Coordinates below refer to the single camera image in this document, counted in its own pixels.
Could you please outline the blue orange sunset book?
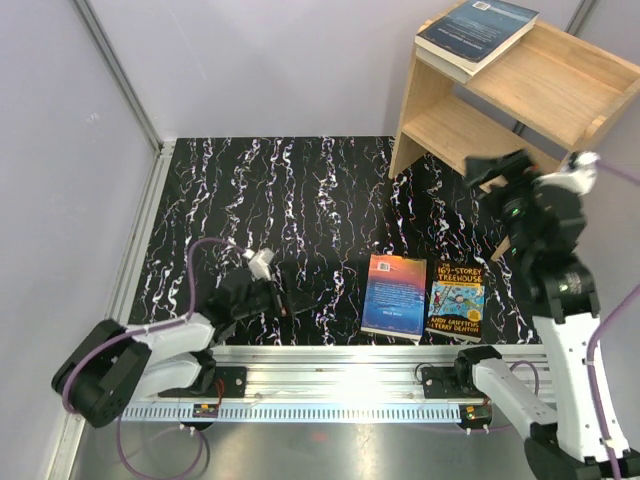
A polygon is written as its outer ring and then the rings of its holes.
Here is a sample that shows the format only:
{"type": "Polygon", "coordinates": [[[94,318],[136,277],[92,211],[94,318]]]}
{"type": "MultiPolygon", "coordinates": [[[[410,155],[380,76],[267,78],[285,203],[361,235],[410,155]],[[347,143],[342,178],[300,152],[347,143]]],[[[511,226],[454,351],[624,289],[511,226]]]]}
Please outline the blue orange sunset book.
{"type": "Polygon", "coordinates": [[[371,255],[362,332],[419,341],[424,331],[426,259],[371,255]]]}

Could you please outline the red comic book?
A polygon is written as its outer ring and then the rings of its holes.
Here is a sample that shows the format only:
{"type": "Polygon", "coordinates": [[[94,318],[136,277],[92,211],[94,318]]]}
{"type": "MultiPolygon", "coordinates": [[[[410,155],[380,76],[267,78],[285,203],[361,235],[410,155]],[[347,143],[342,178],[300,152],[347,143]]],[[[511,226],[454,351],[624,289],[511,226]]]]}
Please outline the red comic book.
{"type": "Polygon", "coordinates": [[[420,61],[442,74],[444,71],[463,70],[461,67],[456,66],[453,63],[421,47],[416,48],[416,56],[420,61]]]}

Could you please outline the grey-blue Nineteen Eighty-Four book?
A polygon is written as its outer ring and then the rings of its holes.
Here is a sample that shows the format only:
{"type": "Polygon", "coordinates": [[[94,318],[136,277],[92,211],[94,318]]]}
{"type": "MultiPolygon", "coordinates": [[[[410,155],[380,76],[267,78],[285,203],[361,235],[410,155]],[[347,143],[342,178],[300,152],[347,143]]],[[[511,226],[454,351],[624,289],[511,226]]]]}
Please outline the grey-blue Nineteen Eighty-Four book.
{"type": "Polygon", "coordinates": [[[415,45],[473,75],[514,46],[539,13],[505,1],[464,1],[415,36],[415,45]]]}

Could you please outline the purple 117-storey treehouse book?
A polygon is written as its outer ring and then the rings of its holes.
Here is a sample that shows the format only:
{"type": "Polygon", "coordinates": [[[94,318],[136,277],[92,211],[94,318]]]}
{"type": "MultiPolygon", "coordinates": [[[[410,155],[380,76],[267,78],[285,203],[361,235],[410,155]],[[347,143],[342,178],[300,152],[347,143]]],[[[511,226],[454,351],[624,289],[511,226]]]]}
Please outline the purple 117-storey treehouse book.
{"type": "Polygon", "coordinates": [[[450,78],[452,81],[461,85],[465,85],[473,78],[472,74],[469,74],[464,70],[444,71],[443,74],[446,77],[450,78]]]}

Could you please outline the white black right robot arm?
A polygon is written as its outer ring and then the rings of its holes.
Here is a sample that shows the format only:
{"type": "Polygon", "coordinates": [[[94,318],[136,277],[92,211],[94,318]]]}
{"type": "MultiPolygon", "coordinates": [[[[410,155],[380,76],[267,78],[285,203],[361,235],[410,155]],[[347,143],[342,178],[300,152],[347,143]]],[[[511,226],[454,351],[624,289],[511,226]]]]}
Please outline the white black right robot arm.
{"type": "Polygon", "coordinates": [[[558,171],[544,174],[525,149],[465,159],[468,186],[506,181],[483,199],[505,227],[529,290],[555,404],[543,402],[491,346],[458,353],[453,385],[465,397],[482,393],[499,408],[538,479],[639,476],[639,453],[617,421],[599,350],[607,325],[595,279],[575,252],[586,226],[582,198],[595,185],[598,160],[594,152],[573,152],[558,171]]]}

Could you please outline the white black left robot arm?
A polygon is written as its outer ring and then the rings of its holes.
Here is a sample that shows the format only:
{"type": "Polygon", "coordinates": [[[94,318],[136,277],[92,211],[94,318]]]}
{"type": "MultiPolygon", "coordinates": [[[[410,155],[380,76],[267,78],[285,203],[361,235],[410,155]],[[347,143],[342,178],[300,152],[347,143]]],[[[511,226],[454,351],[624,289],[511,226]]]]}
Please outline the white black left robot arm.
{"type": "Polygon", "coordinates": [[[56,371],[51,387],[67,411],[95,428],[152,396],[220,396],[227,382],[211,349],[233,336],[238,322],[259,315],[293,319],[315,305],[289,275],[274,281],[234,269],[196,303],[189,320],[131,328],[113,319],[98,322],[56,371]]]}

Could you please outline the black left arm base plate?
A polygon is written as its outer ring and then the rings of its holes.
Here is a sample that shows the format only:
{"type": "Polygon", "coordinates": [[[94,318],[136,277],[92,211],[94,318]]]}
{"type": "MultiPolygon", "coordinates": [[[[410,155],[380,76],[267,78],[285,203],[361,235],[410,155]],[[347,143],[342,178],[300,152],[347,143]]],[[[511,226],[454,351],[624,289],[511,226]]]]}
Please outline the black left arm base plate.
{"type": "Polygon", "coordinates": [[[248,368],[244,366],[217,367],[213,377],[213,383],[205,390],[169,389],[160,392],[160,398],[216,398],[219,393],[224,399],[242,399],[245,397],[247,387],[248,368]]]}

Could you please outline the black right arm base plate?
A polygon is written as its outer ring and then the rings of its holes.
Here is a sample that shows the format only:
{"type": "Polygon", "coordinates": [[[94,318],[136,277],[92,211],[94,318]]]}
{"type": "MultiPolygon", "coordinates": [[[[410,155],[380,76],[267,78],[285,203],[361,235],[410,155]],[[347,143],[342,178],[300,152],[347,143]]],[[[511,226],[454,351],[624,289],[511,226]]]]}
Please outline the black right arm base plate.
{"type": "Polygon", "coordinates": [[[453,367],[423,365],[419,368],[419,378],[425,399],[484,401],[487,398],[475,388],[463,387],[453,367]]]}

